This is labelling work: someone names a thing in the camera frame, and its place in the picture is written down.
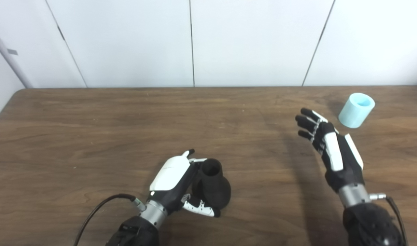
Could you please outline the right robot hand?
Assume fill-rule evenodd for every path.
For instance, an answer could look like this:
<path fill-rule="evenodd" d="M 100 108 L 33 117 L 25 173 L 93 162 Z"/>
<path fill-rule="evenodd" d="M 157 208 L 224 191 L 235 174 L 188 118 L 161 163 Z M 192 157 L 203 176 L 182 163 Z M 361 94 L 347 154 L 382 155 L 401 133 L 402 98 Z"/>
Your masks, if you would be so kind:
<path fill-rule="evenodd" d="M 311 142 L 320 154 L 327 184 L 336 192 L 350 184 L 364 185 L 363 161 L 349 134 L 341 135 L 332 122 L 316 111 L 301 108 L 295 120 L 298 135 Z"/>

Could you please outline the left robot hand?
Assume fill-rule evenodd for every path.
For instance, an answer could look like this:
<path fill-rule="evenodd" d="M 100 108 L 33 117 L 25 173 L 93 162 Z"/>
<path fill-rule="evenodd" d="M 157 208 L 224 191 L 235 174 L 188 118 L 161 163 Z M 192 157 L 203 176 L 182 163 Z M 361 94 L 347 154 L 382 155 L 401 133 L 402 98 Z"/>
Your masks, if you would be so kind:
<path fill-rule="evenodd" d="M 213 208 L 203 199 L 190 194 L 187 189 L 198 176 L 202 164 L 207 158 L 189 158 L 195 151 L 187 150 L 183 154 L 169 158 L 152 181 L 148 201 L 157 203 L 166 216 L 181 209 L 207 217 L 220 217 L 220 210 Z"/>

